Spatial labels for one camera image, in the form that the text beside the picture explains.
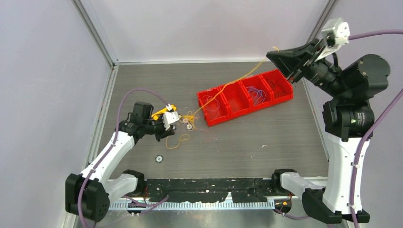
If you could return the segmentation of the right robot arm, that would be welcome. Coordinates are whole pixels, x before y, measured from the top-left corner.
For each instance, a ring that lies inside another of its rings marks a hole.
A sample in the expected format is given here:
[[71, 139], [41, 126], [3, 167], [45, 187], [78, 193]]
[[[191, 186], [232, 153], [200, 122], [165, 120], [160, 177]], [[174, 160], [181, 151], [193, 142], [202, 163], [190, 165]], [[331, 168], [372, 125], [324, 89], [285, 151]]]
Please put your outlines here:
[[388, 87], [390, 65], [379, 55], [367, 54], [341, 69], [337, 57], [333, 62], [320, 58], [325, 49], [324, 41], [314, 39], [266, 55], [289, 82], [305, 78], [332, 98], [323, 104], [322, 112], [332, 144], [327, 185], [315, 185], [293, 169], [278, 169], [272, 174], [271, 188], [278, 195], [293, 193], [309, 217], [326, 224], [367, 223], [370, 216], [361, 205], [359, 180], [361, 159], [375, 123], [369, 101]]

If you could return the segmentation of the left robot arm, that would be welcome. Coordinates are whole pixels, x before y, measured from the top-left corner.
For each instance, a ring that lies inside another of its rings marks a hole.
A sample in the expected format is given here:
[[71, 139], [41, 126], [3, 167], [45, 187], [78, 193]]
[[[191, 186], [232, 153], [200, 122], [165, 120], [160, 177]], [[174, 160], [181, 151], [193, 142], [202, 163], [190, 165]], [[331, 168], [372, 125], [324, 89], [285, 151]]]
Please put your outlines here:
[[111, 203], [131, 193], [135, 197], [145, 193], [144, 174], [125, 170], [118, 178], [109, 178], [124, 156], [145, 135], [157, 141], [174, 135], [179, 121], [176, 107], [167, 105], [152, 114], [150, 103], [136, 102], [127, 118], [118, 123], [112, 137], [97, 157], [79, 174], [70, 174], [65, 182], [65, 210], [93, 222], [100, 222]]

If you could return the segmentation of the poker chip blue right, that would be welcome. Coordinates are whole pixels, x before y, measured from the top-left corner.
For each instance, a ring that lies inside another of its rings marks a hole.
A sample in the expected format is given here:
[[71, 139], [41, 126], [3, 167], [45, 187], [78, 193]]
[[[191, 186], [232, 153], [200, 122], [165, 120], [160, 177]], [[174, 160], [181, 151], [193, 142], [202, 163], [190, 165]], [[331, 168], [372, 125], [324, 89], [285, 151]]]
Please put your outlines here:
[[193, 125], [190, 124], [190, 123], [188, 123], [188, 124], [186, 125], [186, 129], [187, 129], [188, 131], [192, 131], [192, 130], [193, 130]]

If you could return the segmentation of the red compartment bin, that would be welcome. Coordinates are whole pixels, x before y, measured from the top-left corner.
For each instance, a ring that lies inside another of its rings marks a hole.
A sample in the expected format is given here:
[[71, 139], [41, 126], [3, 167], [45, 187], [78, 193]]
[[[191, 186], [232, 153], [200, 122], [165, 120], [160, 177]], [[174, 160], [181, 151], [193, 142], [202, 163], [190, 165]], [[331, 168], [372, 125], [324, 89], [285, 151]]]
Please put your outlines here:
[[293, 86], [275, 69], [200, 91], [197, 97], [207, 125], [214, 126], [289, 101], [293, 92]]

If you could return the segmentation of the yellow triangle frame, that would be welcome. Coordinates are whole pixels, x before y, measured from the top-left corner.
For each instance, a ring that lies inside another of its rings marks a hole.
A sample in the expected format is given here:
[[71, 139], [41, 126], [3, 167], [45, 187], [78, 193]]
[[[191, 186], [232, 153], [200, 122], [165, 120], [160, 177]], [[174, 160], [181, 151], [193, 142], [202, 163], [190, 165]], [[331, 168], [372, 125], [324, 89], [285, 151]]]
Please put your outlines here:
[[165, 112], [170, 111], [170, 110], [176, 110], [175, 106], [170, 106], [170, 107], [165, 107], [164, 109], [161, 109], [160, 111], [155, 112], [154, 114], [151, 115], [151, 118], [154, 120], [158, 120], [161, 115], [163, 115]]

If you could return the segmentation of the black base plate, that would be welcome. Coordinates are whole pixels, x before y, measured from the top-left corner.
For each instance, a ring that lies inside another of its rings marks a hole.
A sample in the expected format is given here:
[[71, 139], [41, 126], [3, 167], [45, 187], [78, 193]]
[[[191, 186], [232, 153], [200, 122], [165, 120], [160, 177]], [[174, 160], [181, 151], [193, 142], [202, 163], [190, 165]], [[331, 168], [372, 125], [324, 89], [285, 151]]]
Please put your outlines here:
[[267, 178], [147, 179], [146, 192], [154, 201], [168, 197], [172, 203], [263, 202], [267, 197], [288, 197], [290, 192]]

